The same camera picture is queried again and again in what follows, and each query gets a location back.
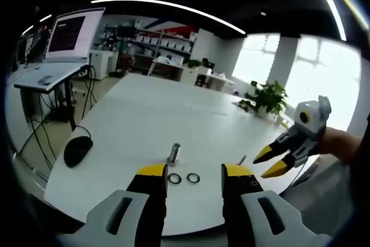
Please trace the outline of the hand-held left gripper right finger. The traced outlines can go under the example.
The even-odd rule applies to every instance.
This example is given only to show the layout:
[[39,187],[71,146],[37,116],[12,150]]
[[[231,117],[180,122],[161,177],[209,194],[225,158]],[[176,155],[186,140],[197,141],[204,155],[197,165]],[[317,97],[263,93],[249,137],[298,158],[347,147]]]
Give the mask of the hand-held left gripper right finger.
[[327,246],[331,237],[316,234],[302,215],[253,172],[239,164],[222,164],[223,218],[228,246]]

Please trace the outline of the person's right hand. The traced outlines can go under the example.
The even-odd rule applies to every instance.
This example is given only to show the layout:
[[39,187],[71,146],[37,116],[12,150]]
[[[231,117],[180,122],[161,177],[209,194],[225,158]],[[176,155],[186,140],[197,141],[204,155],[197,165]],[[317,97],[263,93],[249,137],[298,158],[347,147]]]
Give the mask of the person's right hand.
[[362,137],[327,127],[318,142],[319,154],[331,154],[341,162],[350,164],[361,145]]

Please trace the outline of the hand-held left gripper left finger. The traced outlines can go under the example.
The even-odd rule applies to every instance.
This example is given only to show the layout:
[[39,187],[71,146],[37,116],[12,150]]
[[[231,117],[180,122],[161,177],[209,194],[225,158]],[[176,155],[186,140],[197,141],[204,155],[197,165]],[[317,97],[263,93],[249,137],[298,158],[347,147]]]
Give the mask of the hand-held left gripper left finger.
[[62,246],[160,246],[167,214],[166,164],[141,168],[126,190],[116,190],[87,214]]

